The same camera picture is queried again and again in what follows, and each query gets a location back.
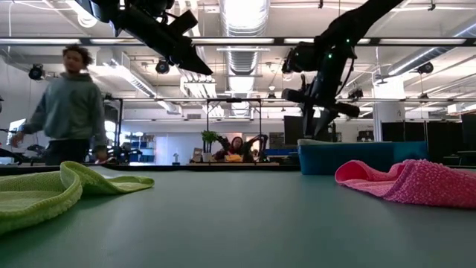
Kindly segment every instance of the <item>pillar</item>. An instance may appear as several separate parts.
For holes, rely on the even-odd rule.
[[[373,82],[373,97],[379,99],[403,99],[405,90],[401,77],[391,77]],[[405,105],[400,101],[382,101],[373,105],[373,136],[382,141],[382,123],[405,120]]]

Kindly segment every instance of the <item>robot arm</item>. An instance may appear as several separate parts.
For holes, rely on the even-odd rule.
[[[198,23],[193,14],[187,11],[176,17],[165,12],[173,7],[174,0],[75,1],[96,19],[109,23],[115,37],[124,30],[161,54],[172,66],[199,74],[213,73],[197,55],[192,39],[183,36]],[[168,16],[175,18],[170,24]]]
[[[253,156],[251,155],[251,147],[253,147],[253,144],[257,141],[260,142],[260,149],[258,150],[259,162],[263,162],[263,160],[266,158],[265,149],[266,143],[268,142],[268,136],[264,134],[259,134],[244,143],[242,147],[242,155],[244,162],[254,162]]]
[[[369,0],[361,7],[335,19],[314,43],[301,42],[293,48],[283,64],[283,73],[318,71],[305,90],[283,90],[282,98],[301,103],[303,132],[306,138],[315,138],[339,113],[357,117],[360,109],[346,103],[337,103],[335,96],[341,85],[341,76],[348,59],[357,56],[354,47],[372,25],[403,0]],[[313,125],[314,106],[322,106],[321,118]]]
[[[228,152],[228,150],[230,150],[231,144],[230,144],[230,142],[228,141],[228,138],[222,137],[222,136],[219,135],[219,136],[216,138],[216,140],[222,145],[223,150],[224,150],[225,152]]]

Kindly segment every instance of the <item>cable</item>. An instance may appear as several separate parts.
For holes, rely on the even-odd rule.
[[[345,77],[345,81],[342,83],[341,89],[339,89],[339,91],[337,92],[337,94],[335,96],[341,94],[342,89],[344,89],[345,85],[347,85],[347,81],[349,80],[350,73],[352,73],[352,69],[354,68],[354,62],[355,61],[356,61],[356,59],[352,58],[352,62],[350,63],[349,71],[347,72],[347,77]]]
[[[30,116],[30,105],[31,105],[31,79],[30,79],[30,93],[28,95],[28,113],[27,113],[26,118],[28,118]]]
[[[285,57],[281,58],[281,61],[280,61],[280,64],[279,64],[279,66],[283,66],[283,61],[284,61],[284,58],[285,58]],[[269,82],[269,85],[268,85],[268,87],[270,87],[270,86],[273,84],[273,82],[274,82],[274,79],[276,78],[276,74],[277,74],[277,72],[278,72],[278,70],[276,70],[276,72],[274,73],[273,79],[271,79],[271,82]]]

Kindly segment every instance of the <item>potted plant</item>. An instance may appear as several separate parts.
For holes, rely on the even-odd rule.
[[[202,131],[202,140],[203,140],[203,162],[211,161],[211,145],[218,139],[218,133],[214,131]]]

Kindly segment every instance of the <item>curly hair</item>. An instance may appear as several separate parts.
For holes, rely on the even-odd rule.
[[[78,45],[67,45],[66,48],[62,50],[62,56],[64,57],[68,51],[76,51],[79,53],[83,59],[83,64],[85,67],[88,67],[93,63],[93,59],[87,48],[82,48]]]

